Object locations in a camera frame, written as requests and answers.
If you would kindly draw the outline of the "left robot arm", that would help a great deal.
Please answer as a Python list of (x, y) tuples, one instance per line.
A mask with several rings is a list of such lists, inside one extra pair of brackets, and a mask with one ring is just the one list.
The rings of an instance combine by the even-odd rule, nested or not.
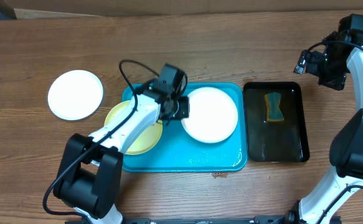
[(126, 108), (89, 136), (74, 134), (66, 143), (56, 179), (48, 188), (74, 210), (82, 223), (122, 223), (115, 201), (123, 158), (139, 135), (158, 120), (186, 118), (187, 82), (149, 80), (132, 89)]

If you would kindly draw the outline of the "light green plate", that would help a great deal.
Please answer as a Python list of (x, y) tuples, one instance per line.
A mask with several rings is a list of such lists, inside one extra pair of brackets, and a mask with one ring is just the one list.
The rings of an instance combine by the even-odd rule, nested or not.
[[(104, 125), (110, 123), (117, 114), (123, 111), (126, 106), (130, 103), (129, 100), (118, 103), (114, 106), (105, 118)], [(138, 155), (148, 152), (152, 149), (160, 140), (163, 133), (163, 122), (158, 120), (154, 125), (146, 128), (132, 143), (132, 145), (126, 151), (127, 155)]]

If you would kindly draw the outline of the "white plate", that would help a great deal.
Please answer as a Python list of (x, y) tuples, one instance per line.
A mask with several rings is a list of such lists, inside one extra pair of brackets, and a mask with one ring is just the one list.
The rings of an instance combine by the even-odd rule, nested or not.
[(181, 120), (193, 139), (213, 144), (232, 135), (238, 123), (238, 111), (226, 92), (214, 87), (197, 88), (188, 94), (189, 117)]
[(47, 102), (57, 117), (76, 121), (93, 114), (103, 99), (103, 85), (100, 79), (86, 70), (71, 70), (51, 84)]

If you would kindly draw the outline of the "yellow green scrub sponge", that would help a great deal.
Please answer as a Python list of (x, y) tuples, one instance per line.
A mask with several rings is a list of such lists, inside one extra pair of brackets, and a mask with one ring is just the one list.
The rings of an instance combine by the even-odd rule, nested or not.
[(264, 96), (266, 106), (266, 122), (279, 122), (284, 120), (280, 110), (281, 94), (278, 92), (268, 93)]

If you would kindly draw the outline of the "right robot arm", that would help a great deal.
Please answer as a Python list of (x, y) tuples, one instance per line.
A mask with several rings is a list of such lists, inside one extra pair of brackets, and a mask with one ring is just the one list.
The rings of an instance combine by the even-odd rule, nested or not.
[(319, 84), (341, 90), (350, 73), (357, 111), (331, 143), (330, 168), (306, 197), (285, 215), (284, 223), (339, 223), (333, 215), (358, 190), (363, 190), (363, 30), (333, 32), (321, 41), (320, 53), (302, 51), (294, 69), (316, 75)]

